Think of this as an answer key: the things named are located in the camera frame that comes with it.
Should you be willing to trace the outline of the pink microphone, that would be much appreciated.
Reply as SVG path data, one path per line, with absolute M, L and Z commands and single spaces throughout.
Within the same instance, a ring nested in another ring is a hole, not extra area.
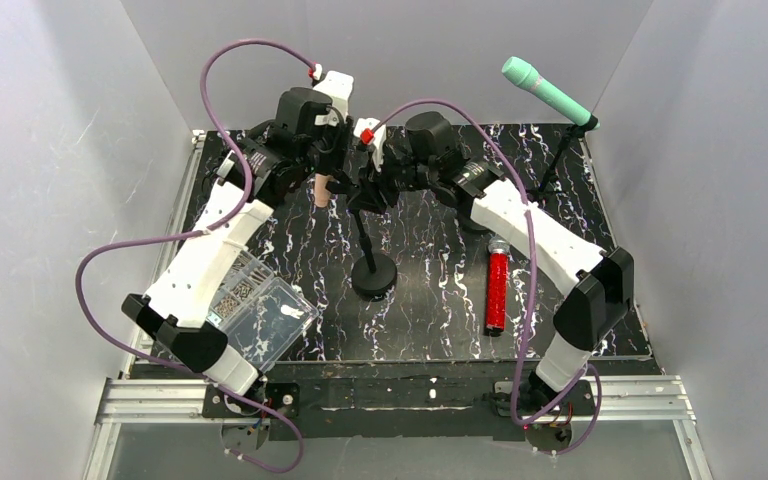
M 314 205 L 317 208 L 326 208 L 332 198 L 332 193 L 328 189 L 329 182 L 333 179 L 330 175 L 317 173 L 314 176 Z

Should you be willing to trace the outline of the black round base clip stand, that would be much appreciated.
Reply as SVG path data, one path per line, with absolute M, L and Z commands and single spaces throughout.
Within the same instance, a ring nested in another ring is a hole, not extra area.
M 362 212 L 382 213 L 383 210 L 375 203 L 370 190 L 363 186 L 329 180 L 327 189 L 330 193 L 347 196 L 347 209 L 359 234 L 362 257 L 355 261 L 350 273 L 352 288 L 365 299 L 383 298 L 397 283 L 397 266 L 389 256 L 373 248 L 361 215 Z

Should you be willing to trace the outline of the red glitter microphone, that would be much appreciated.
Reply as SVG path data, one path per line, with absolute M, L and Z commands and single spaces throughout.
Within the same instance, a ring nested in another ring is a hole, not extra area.
M 498 236 L 488 243 L 485 332 L 490 337 L 500 336 L 506 328 L 509 249 L 509 244 Z

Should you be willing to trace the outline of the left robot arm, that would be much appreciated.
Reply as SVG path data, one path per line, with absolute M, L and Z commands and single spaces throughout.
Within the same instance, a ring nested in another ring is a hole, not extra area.
M 214 297 L 284 198 L 343 165 L 352 90 L 351 82 L 323 80 L 285 91 L 274 118 L 231 145 L 190 238 L 166 271 L 122 303 L 123 313 L 190 371 L 235 394 L 247 394 L 262 373 L 209 321 Z

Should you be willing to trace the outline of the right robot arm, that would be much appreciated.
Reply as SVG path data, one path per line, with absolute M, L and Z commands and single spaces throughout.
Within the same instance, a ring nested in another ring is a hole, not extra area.
M 453 126 L 436 111 L 408 120 L 391 138 L 384 123 L 363 118 L 353 131 L 369 154 L 361 189 L 378 212 L 403 192 L 429 190 L 443 205 L 466 214 L 525 254 L 562 294 L 553 316 L 554 336 L 535 370 L 524 377 L 524 354 L 510 394 L 519 424 L 554 407 L 586 372 L 593 353 L 632 308 L 634 260 L 622 247 L 606 250 L 568 230 L 532 201 L 515 169 L 502 172 L 470 156 Z

